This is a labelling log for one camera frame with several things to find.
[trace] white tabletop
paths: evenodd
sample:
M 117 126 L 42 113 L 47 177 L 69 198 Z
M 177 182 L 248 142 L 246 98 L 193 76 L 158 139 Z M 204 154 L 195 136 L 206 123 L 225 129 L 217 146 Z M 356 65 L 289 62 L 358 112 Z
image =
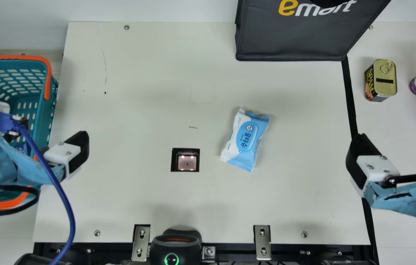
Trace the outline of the white tabletop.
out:
M 416 23 L 374 23 L 348 54 L 359 133 L 365 133 L 401 174 L 416 173 Z M 398 93 L 383 102 L 364 96 L 364 71 L 375 59 L 395 62 Z M 374 210 L 379 247 L 416 248 L 416 218 Z
M 151 238 L 187 225 L 205 242 L 253 243 L 262 224 L 272 243 L 369 244 L 345 167 L 340 62 L 238 62 L 232 23 L 125 24 L 68 28 L 50 144 L 90 135 L 89 160 L 63 182 L 76 242 L 131 242 L 149 223 Z M 270 116 L 252 173 L 219 161 L 239 107 Z M 201 149 L 200 172 L 170 172 L 172 148 Z M 68 226 L 43 187 L 33 240 L 63 242 Z

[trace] blue ethernet cable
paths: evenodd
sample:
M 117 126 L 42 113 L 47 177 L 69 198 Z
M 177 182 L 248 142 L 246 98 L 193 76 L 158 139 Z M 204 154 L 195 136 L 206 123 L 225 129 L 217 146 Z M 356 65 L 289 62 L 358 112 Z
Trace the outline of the blue ethernet cable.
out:
M 2 113 L 0 112 L 0 132 L 3 132 L 7 134 L 9 131 L 16 131 L 20 134 L 22 134 L 26 141 L 28 142 L 29 146 L 33 150 L 34 154 L 38 158 L 39 162 L 41 163 L 42 167 L 46 171 L 47 175 L 49 176 L 49 179 L 51 180 L 52 184 L 56 188 L 62 203 L 65 206 L 65 210 L 67 211 L 67 215 L 69 216 L 69 222 L 70 222 L 70 234 L 67 242 L 65 243 L 62 250 L 59 252 L 59 254 L 52 260 L 52 262 L 49 265 L 57 265 L 58 262 L 65 256 L 67 251 L 70 249 L 70 246 L 72 245 L 73 238 L 75 237 L 75 217 L 73 215 L 72 207 L 70 205 L 70 202 L 65 195 L 65 192 L 62 189 L 62 186 L 60 185 L 59 181 L 57 180 L 56 176 L 54 175 L 52 169 L 50 168 L 49 164 L 44 159 L 43 154 L 41 154 L 41 151 L 39 150 L 38 146 L 34 142 L 32 136 L 29 134 L 26 127 L 19 122 L 15 117 L 13 117 L 10 114 Z

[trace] green light ring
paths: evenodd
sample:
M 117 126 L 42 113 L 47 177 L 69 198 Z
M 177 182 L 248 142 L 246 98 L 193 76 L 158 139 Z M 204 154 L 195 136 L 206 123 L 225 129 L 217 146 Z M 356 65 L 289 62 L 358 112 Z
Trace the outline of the green light ring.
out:
M 168 257 L 168 256 L 170 256 L 170 255 L 174 255 L 174 256 L 176 256 L 176 257 L 177 257 L 177 263 L 175 263 L 175 265 L 178 265 L 178 263 L 180 262 L 180 259 L 178 258 L 178 255 L 177 255 L 177 254 L 175 254 L 175 253 L 169 253 L 169 254 L 165 255 L 165 258 L 164 258 L 164 263 L 165 263 L 165 265 L 169 265 L 169 264 L 167 263 L 167 257 Z

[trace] black emart bag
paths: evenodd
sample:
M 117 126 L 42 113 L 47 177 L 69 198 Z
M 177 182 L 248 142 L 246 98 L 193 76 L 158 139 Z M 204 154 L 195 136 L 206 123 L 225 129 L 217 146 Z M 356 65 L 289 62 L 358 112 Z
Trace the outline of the black emart bag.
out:
M 341 61 L 389 2 L 320 8 L 308 0 L 239 0 L 236 59 Z

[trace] emart logo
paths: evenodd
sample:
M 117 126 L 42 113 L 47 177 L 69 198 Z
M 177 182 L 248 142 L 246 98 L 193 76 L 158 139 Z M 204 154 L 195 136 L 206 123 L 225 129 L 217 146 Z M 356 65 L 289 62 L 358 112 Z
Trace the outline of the emart logo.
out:
M 304 17 L 308 17 L 312 11 L 312 15 L 315 17 L 317 15 L 327 15 L 330 13 L 337 13 L 339 11 L 349 12 L 352 4 L 356 3 L 356 0 L 350 0 L 349 2 L 342 3 L 336 7 L 323 8 L 314 4 L 299 4 L 298 0 L 282 0 L 280 7 L 278 8 L 278 13 L 280 15 L 293 15 L 299 17 L 301 13 Z

